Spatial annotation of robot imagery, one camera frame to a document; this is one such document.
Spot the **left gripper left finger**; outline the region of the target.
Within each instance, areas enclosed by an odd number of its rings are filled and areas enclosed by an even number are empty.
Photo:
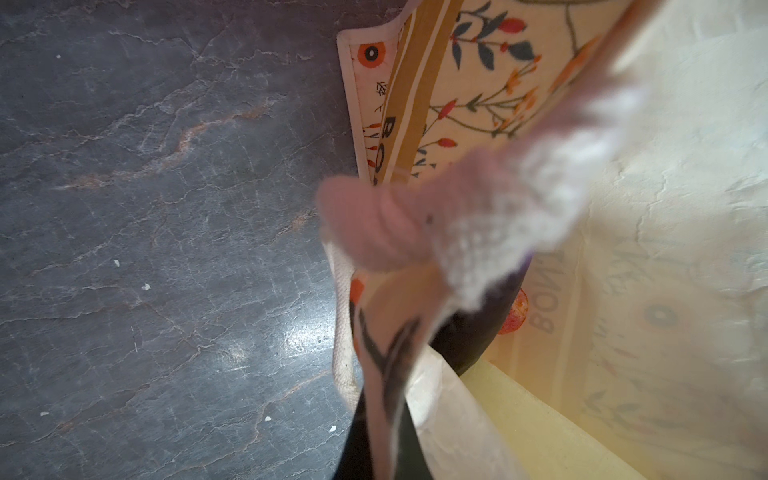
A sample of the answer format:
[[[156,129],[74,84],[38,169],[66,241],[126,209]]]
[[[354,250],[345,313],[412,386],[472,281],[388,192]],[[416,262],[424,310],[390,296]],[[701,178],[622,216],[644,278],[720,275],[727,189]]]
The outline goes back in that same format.
[[[365,395],[360,394],[333,480],[373,480]]]

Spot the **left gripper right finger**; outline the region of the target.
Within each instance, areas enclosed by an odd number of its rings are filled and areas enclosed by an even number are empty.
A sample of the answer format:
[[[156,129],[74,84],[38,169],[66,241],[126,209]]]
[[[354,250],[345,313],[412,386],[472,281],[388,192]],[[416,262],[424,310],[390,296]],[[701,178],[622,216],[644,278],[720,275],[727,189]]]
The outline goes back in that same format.
[[[407,404],[403,405],[398,430],[395,480],[432,480]]]

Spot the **purple eggplant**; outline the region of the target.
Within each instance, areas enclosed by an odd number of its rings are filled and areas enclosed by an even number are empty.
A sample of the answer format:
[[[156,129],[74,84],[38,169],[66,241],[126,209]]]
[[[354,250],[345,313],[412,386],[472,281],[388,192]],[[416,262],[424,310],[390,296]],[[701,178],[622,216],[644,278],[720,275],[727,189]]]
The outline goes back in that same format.
[[[457,311],[438,330],[430,347],[461,376],[472,367],[492,343],[520,292],[532,256],[503,282],[490,288],[476,312]]]

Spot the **red apple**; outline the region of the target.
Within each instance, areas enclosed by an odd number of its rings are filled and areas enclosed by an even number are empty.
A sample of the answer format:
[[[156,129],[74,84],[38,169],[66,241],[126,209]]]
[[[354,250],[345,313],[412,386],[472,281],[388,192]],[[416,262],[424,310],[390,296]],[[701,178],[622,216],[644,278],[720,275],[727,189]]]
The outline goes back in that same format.
[[[523,289],[520,289],[516,295],[516,298],[510,307],[510,310],[503,322],[499,335],[507,335],[515,332],[521,328],[525,323],[529,312],[529,300],[528,296]]]

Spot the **cream floral tote bag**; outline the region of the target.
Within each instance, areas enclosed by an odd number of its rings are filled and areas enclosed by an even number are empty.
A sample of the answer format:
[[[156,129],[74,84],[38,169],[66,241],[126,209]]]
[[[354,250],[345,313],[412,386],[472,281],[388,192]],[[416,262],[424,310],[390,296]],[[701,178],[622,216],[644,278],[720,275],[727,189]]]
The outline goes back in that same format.
[[[410,1],[337,48],[357,173],[316,196],[334,383],[374,479],[767,475],[767,5]],[[531,255],[525,323],[430,347]]]

